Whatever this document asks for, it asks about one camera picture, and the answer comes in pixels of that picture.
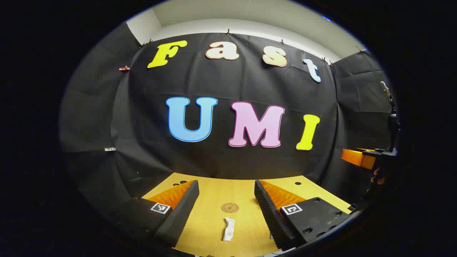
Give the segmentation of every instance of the blue letter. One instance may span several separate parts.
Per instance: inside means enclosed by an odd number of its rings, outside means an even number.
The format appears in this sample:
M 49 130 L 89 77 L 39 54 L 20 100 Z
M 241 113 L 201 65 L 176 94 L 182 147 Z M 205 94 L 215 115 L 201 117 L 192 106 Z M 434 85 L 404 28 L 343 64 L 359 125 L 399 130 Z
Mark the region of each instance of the blue letter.
M 317 66 L 313 64 L 313 61 L 310 59 L 303 59 L 303 62 L 308 66 L 309 73 L 313 80 L 320 82 L 320 77 L 316 74 Z
M 211 133 L 213 122 L 213 106 L 218 104 L 218 100 L 212 97 L 200 97 L 195 102 L 200 106 L 200 127 L 190 131 L 184 124 L 186 106 L 191 101 L 185 97 L 168 98 L 168 127 L 170 133 L 177 139 L 185 142 L 198 142 L 207 138 Z

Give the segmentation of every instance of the white wall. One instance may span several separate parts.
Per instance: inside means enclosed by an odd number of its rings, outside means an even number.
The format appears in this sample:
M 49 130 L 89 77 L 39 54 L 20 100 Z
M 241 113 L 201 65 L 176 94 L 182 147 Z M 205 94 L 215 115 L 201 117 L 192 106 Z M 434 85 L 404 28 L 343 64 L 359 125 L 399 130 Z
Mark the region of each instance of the white wall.
M 278 42 L 282 39 L 287 45 L 304 50 L 321 58 L 325 57 L 326 60 L 331 60 L 332 62 L 341 59 L 340 56 L 332 51 L 302 35 L 272 25 L 246 20 L 205 19 L 187 21 L 161 28 L 152 36 L 152 39 L 159 40 L 193 33 L 226 33 L 227 29 L 230 29 L 230 33 L 263 37 Z
M 154 35 L 162 29 L 153 8 L 130 18 L 127 26 L 140 44 L 147 43 L 150 39 L 155 40 Z
M 168 37 L 194 33 L 226 33 L 227 29 L 230 29 L 230 33 L 235 34 L 263 37 L 278 42 L 282 39 L 287 45 L 304 50 L 321 58 L 325 57 L 326 60 L 330 60 L 332 62 L 336 62 L 341 59 L 340 56 L 309 38 L 289 30 L 255 21 L 237 19 L 205 19 L 186 21 L 162 27 L 154 13 L 154 10 L 150 8 L 149 10 L 127 21 L 127 24 L 136 39 L 141 44 L 149 42 L 149 39 L 156 41 Z

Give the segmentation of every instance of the yellow letter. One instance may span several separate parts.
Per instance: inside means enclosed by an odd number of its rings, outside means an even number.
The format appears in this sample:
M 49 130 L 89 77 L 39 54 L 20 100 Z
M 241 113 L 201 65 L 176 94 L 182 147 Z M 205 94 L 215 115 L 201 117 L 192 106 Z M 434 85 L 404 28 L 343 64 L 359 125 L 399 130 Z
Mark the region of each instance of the yellow letter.
M 297 144 L 297 150 L 311 150 L 313 144 L 314 131 L 316 130 L 316 125 L 320 122 L 319 117 L 314 115 L 305 115 L 303 116 L 305 121 L 305 129 L 303 130 L 302 140 Z
M 150 64 L 148 64 L 148 68 L 153 68 L 157 66 L 163 66 L 168 63 L 168 60 L 165 60 L 165 56 L 168 55 L 168 58 L 173 57 L 178 52 L 178 47 L 185 47 L 187 45 L 187 41 L 178 41 L 173 43 L 167 43 L 159 45 L 157 48 L 159 49 L 154 56 L 154 60 Z
M 284 67 L 287 65 L 287 60 L 284 58 L 286 56 L 286 52 L 281 48 L 277 48 L 274 46 L 266 46 L 263 49 L 265 53 L 262 58 L 263 61 L 267 64 L 271 64 L 274 66 Z

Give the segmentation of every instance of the letter i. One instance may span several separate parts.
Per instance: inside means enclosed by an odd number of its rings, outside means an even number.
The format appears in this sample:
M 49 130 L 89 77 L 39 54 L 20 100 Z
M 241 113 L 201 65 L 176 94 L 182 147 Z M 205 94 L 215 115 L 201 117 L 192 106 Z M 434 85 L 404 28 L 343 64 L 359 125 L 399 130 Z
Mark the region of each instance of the letter i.
M 296 148 L 297 150 L 311 150 L 313 147 L 311 142 L 320 119 L 317 116 L 308 114 L 303 116 L 303 120 L 305 121 L 305 129 L 303 130 L 302 140 L 300 140 Z

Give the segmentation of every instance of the letter u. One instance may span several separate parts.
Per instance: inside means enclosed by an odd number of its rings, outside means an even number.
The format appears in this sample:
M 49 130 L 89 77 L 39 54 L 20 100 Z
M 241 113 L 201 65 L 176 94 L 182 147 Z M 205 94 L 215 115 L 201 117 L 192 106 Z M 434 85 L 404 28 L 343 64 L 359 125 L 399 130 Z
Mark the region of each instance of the letter u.
M 218 100 L 212 97 L 200 97 L 196 100 L 197 105 L 200 106 L 200 127 L 194 131 L 186 129 L 184 124 L 186 106 L 189 103 L 190 100 L 185 97 L 171 97 L 167 99 L 168 127 L 170 133 L 181 141 L 202 141 L 211 133 L 213 107 L 218 104 Z

